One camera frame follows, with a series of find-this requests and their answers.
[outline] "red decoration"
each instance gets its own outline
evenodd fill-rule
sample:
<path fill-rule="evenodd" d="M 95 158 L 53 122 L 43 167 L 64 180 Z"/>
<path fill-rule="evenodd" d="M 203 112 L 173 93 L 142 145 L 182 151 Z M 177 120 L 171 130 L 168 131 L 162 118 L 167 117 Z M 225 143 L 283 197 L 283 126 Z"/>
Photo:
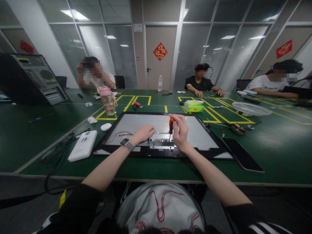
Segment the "red decoration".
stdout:
<path fill-rule="evenodd" d="M 33 54 L 34 48 L 33 48 L 30 44 L 28 44 L 27 42 L 21 40 L 19 46 L 20 46 L 20 48 L 21 48 L 22 50 L 24 50 L 27 54 Z"/>
<path fill-rule="evenodd" d="M 276 49 L 276 57 L 279 59 L 293 49 L 293 40 L 286 42 L 284 45 Z"/>
<path fill-rule="evenodd" d="M 164 47 L 164 45 L 162 43 L 160 43 L 157 48 L 154 50 L 154 54 L 156 55 L 156 57 L 158 58 L 158 60 L 162 60 L 163 57 L 165 57 L 165 55 L 168 53 L 168 51 L 166 50 L 166 48 Z"/>

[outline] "tissue box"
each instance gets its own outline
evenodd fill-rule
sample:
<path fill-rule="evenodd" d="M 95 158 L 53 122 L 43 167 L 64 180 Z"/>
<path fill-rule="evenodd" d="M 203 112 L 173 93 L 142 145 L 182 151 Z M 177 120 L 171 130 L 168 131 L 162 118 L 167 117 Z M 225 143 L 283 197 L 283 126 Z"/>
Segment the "tissue box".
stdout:
<path fill-rule="evenodd" d="M 186 112 L 203 112 L 204 106 L 203 101 L 186 101 L 184 103 L 184 110 Z"/>

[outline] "black sleeve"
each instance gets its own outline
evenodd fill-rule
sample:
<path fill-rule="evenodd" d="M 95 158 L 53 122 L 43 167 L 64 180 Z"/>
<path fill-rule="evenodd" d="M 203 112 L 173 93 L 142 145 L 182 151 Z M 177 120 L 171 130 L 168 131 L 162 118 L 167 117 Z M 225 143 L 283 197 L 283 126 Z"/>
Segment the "black sleeve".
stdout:
<path fill-rule="evenodd" d="M 210 91 L 213 86 L 214 84 L 211 82 L 211 80 L 206 80 L 207 91 Z"/>
<path fill-rule="evenodd" d="M 186 87 L 186 85 L 188 85 L 188 84 L 191 84 L 191 85 L 193 86 L 191 78 L 187 78 L 187 79 L 186 79 L 186 81 L 185 81 L 185 86 L 184 86 L 184 89 L 185 89 L 185 90 L 188 90 L 188 88 Z"/>
<path fill-rule="evenodd" d="M 88 233 L 95 218 L 102 193 L 80 184 L 64 202 L 58 213 L 51 215 L 37 234 Z"/>
<path fill-rule="evenodd" d="M 268 223 L 265 217 L 253 204 L 243 204 L 237 206 L 230 206 L 226 208 L 231 220 L 235 223 L 239 233 L 290 233 L 284 228 Z"/>

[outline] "gray floor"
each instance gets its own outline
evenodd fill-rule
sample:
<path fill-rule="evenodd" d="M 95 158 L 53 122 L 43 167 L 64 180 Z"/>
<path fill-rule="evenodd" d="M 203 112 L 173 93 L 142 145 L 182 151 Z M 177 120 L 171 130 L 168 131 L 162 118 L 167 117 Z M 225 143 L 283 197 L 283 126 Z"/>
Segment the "gray floor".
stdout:
<path fill-rule="evenodd" d="M 17 196 L 26 196 L 43 191 L 43 179 L 26 179 L 19 177 L 0 176 L 0 200 Z M 312 229 L 311 220 L 307 218 L 302 209 L 293 202 L 299 197 L 304 204 L 303 209 L 309 209 L 311 205 L 311 190 L 287 189 L 283 194 L 291 194 L 292 203 L 278 198 L 269 197 L 275 190 L 265 187 L 241 187 L 243 192 L 250 197 L 252 202 L 273 223 L 281 225 L 293 234 L 309 233 Z M 0 210 L 0 233 L 33 233 L 39 230 L 45 219 L 53 212 L 58 211 L 60 195 L 47 195 L 14 207 Z M 111 217 L 115 198 L 111 187 L 105 192 L 105 207 L 95 218 L 89 233 L 96 232 L 101 221 Z M 228 220 L 222 206 L 216 196 L 208 190 L 202 202 L 207 224 L 213 225 L 222 234 L 232 234 Z"/>

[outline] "computer case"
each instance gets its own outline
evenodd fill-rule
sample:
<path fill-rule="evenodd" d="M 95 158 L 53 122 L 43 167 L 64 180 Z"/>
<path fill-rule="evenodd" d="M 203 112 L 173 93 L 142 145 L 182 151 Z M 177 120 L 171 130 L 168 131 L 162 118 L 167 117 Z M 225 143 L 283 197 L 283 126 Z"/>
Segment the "computer case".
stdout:
<path fill-rule="evenodd" d="M 0 90 L 19 105 L 55 105 L 69 99 L 41 55 L 0 54 Z"/>

